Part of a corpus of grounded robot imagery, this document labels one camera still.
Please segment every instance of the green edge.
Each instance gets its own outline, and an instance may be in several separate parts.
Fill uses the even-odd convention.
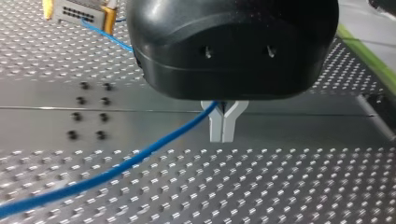
[[[338,25],[338,36],[346,43],[381,79],[388,89],[396,95],[396,74],[375,56],[364,44],[356,39],[343,24]]]

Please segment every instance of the yellow object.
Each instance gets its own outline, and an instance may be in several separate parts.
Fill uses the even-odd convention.
[[[102,7],[102,10],[106,13],[104,31],[110,35],[113,35],[114,23],[116,22],[117,9]]]
[[[43,0],[44,19],[49,21],[52,18],[53,0]]]

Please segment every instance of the blue cable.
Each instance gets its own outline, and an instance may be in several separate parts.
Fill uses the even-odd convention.
[[[180,128],[176,129],[172,133],[162,137],[157,142],[143,149],[139,154],[135,155],[128,161],[121,163],[120,165],[109,169],[108,171],[97,175],[91,179],[83,180],[75,185],[65,187],[63,189],[56,189],[52,192],[48,192],[42,195],[24,199],[15,203],[8,203],[0,206],[0,219],[8,217],[10,215],[27,211],[38,206],[42,206],[46,203],[55,202],[63,198],[81,193],[82,191],[92,189],[98,185],[104,184],[107,181],[113,179],[117,175],[129,170],[134,165],[141,162],[143,159],[150,156],[153,152],[157,151],[161,147],[179,138],[182,134],[187,133],[189,130],[194,128],[202,120],[204,120],[218,105],[217,102],[213,102],[206,110],[201,112],[196,118],[192,119],[188,123],[184,124]]]
[[[116,20],[116,22],[122,22],[122,21],[126,21],[126,18]]]
[[[82,25],[87,27],[90,30],[93,30],[97,33],[99,33],[100,35],[104,35],[105,37],[109,38],[110,40],[112,40],[113,42],[115,42],[116,44],[120,45],[123,49],[126,49],[128,51],[134,52],[134,49],[131,48],[130,46],[126,45],[125,43],[122,43],[120,40],[118,40],[116,37],[114,37],[113,35],[110,35],[108,33],[106,33],[105,31],[98,29],[90,24],[88,24],[86,21],[84,21],[83,19],[81,19]]]

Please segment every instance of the perforated metal plate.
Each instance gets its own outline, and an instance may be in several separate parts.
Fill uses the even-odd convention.
[[[103,124],[99,113],[0,110],[0,202],[99,174],[194,116],[110,112]],[[110,183],[0,223],[394,223],[396,152],[367,118],[238,126],[233,144],[210,144],[205,122]]]

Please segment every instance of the hole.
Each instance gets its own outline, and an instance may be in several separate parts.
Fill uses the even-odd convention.
[[[268,56],[270,56],[270,58],[275,58],[276,48],[274,46],[268,45],[264,51],[267,52],[267,54],[268,54]]]
[[[203,46],[200,48],[201,55],[205,56],[207,59],[211,59],[213,57],[213,49],[209,46]]]

